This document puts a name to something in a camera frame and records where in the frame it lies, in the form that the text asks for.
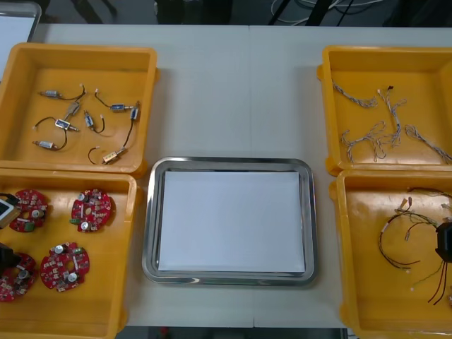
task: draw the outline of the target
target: table surface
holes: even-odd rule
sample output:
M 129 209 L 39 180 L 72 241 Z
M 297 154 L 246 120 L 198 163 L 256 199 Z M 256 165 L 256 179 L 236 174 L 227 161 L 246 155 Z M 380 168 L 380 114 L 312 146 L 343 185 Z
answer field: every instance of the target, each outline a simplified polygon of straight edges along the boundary
M 152 47 L 155 86 L 146 159 L 294 157 L 314 173 L 319 276 L 309 288 L 160 285 L 141 269 L 144 206 L 131 247 L 130 326 L 343 327 L 326 133 L 316 67 L 330 44 L 438 46 L 448 28 L 39 25 L 34 41 Z M 138 182 L 147 187 L 147 179 Z

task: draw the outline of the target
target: white paper sheet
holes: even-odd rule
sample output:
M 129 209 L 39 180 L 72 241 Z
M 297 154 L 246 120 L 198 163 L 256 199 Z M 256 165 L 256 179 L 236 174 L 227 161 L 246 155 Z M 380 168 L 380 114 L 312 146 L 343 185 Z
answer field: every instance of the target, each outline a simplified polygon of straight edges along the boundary
M 19 42 L 27 42 L 34 20 L 34 18 L 0 16 L 0 81 L 3 78 L 11 48 Z
M 159 270 L 304 272 L 294 172 L 167 172 Z

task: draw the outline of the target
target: stainless steel tray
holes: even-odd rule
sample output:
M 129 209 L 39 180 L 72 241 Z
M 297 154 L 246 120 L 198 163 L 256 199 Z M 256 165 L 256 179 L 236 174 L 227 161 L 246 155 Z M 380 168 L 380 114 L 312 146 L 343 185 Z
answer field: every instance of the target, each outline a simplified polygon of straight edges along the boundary
M 160 235 L 165 173 L 199 172 L 298 172 L 300 227 L 305 271 L 291 272 L 205 272 L 160 271 Z M 228 284 L 228 285 L 306 285 L 317 272 L 317 239 L 314 182 L 309 166 L 296 159 L 253 159 L 228 157 L 166 157 L 155 163 L 150 174 L 142 266 L 145 275 L 157 283 Z

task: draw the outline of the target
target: circular circuit board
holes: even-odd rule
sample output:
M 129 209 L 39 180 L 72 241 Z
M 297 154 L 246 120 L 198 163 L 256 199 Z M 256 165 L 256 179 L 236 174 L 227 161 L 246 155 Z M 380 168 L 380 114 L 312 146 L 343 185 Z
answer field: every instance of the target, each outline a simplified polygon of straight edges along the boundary
M 19 264 L 5 269 L 0 278 L 0 302 L 12 302 L 16 297 L 24 295 L 36 280 L 36 261 L 24 253 L 15 255 L 20 256 Z
M 16 205 L 20 215 L 9 227 L 18 232 L 32 232 L 35 227 L 41 227 L 49 207 L 47 198 L 34 189 L 23 189 L 16 193 L 16 197 L 20 199 Z
M 79 232 L 95 232 L 107 223 L 111 213 L 110 197 L 99 189 L 87 189 L 74 201 L 70 222 Z
M 90 270 L 90 258 L 83 247 L 75 242 L 56 245 L 41 262 L 41 280 L 49 289 L 64 292 L 85 281 Z

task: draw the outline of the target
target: yellow plastic bin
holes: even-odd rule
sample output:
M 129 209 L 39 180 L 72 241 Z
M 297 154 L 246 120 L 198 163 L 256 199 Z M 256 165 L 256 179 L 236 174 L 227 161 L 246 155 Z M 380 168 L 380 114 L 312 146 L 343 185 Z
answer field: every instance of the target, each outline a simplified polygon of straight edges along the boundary
M 71 46 L 62 44 L 18 44 L 10 53 L 0 84 L 0 167 L 30 170 L 68 170 L 103 173 L 124 173 L 143 176 L 148 122 L 157 79 L 157 54 L 151 48 Z M 81 108 L 69 119 L 79 132 L 67 132 L 67 146 L 50 151 L 33 145 L 33 141 L 49 141 L 61 146 L 64 132 L 50 119 L 36 129 L 32 127 L 42 118 L 63 119 L 71 101 L 49 99 L 39 95 L 57 90 L 66 97 L 81 93 L 83 84 L 87 94 L 81 98 Z M 130 110 L 113 112 L 108 105 L 134 105 L 140 101 L 138 120 L 134 122 L 127 151 L 110 165 L 92 165 L 88 151 L 96 164 L 124 144 L 131 125 Z M 84 109 L 105 131 L 94 133 L 85 124 Z
M 90 257 L 85 282 L 73 290 L 47 289 L 40 277 L 26 295 L 0 303 L 0 338 L 111 338 L 124 327 L 124 287 L 137 186 L 125 174 L 0 169 L 1 192 L 36 189 L 49 203 L 42 227 L 20 233 L 0 230 L 0 242 L 31 255 L 40 267 L 51 247 L 76 242 Z M 93 233 L 69 223 L 80 192 L 98 188 L 112 200 L 109 222 Z
M 452 280 L 436 306 L 427 301 L 439 284 L 440 274 L 415 285 L 441 263 L 434 250 L 435 229 L 419 225 L 405 241 L 413 223 L 401 217 L 385 230 L 385 253 L 401 262 L 420 260 L 408 271 L 394 268 L 379 251 L 379 235 L 403 199 L 412 197 L 415 212 L 439 223 L 451 216 L 449 209 L 441 207 L 451 203 L 448 197 L 408 192 L 414 187 L 451 192 L 452 172 L 345 170 L 330 185 L 340 245 L 341 316 L 358 338 L 443 338 L 452 334 L 452 307 L 447 300 Z
M 317 76 L 322 82 L 330 174 L 338 175 L 341 170 L 452 170 L 434 150 L 405 134 L 405 125 L 412 124 L 423 137 L 452 155 L 452 48 L 331 46 L 323 51 Z M 375 96 L 378 107 L 356 105 L 333 89 L 333 81 L 353 97 Z M 387 156 L 374 162 L 372 146 L 361 142 L 352 149 L 355 161 L 351 163 L 340 140 L 344 131 L 350 130 L 347 139 L 353 141 L 381 120 L 386 122 L 385 134 L 395 131 L 393 117 L 376 92 L 388 86 L 394 87 L 391 102 L 407 100 L 397 110 L 401 144 L 385 146 Z

